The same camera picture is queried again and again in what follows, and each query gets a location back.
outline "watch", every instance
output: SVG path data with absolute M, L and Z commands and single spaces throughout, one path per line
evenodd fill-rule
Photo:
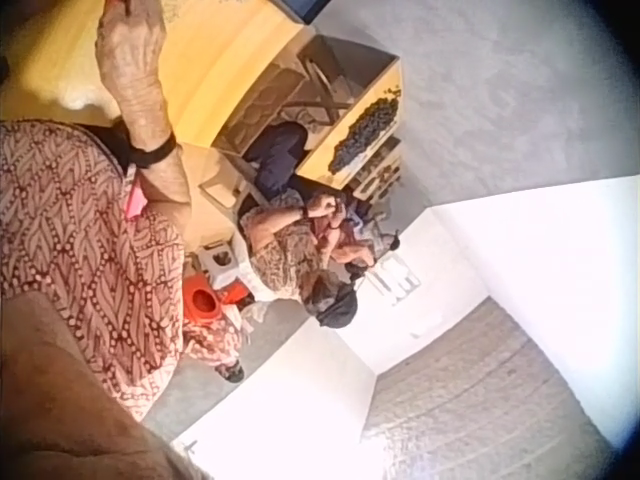
M 167 158 L 178 147 L 178 141 L 176 135 L 171 132 L 169 138 L 155 150 L 146 151 L 140 148 L 136 148 L 130 144 L 131 148 L 131 163 L 138 168 L 149 168 L 151 165 L 160 163 Z

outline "round hole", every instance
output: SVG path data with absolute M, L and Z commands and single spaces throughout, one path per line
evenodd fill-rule
M 216 253 L 213 256 L 213 261 L 221 267 L 226 267 L 231 263 L 231 255 L 229 255 L 229 252 Z
M 216 309 L 216 299 L 205 290 L 193 292 L 193 305 L 201 312 L 211 313 Z

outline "dark pants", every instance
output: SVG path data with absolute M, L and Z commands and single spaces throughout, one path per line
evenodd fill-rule
M 307 156 L 304 146 L 308 137 L 307 129 L 297 122 L 270 125 L 245 152 L 247 162 L 258 164 L 255 185 L 267 200 L 273 200 L 287 188 Z

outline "patterned shirt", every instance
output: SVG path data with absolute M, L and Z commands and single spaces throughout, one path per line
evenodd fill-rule
M 302 207 L 300 194 L 287 190 L 270 202 L 271 208 Z M 246 231 L 251 219 L 265 207 L 250 210 L 240 220 Z M 309 221 L 301 220 L 276 232 L 274 240 L 257 252 L 249 251 L 251 266 L 260 280 L 280 298 L 300 299 L 300 280 L 321 266 L 320 254 Z

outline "bracelet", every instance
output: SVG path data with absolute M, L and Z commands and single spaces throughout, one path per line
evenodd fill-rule
M 133 163 L 138 168 L 149 168 L 151 165 L 160 163 L 169 155 L 171 155 L 171 153 L 176 149 L 177 146 L 178 141 L 176 140 L 176 136 L 173 132 L 171 132 L 169 138 L 167 138 L 167 140 L 162 145 L 160 145 L 155 150 L 151 150 L 150 152 L 131 145 L 131 163 Z

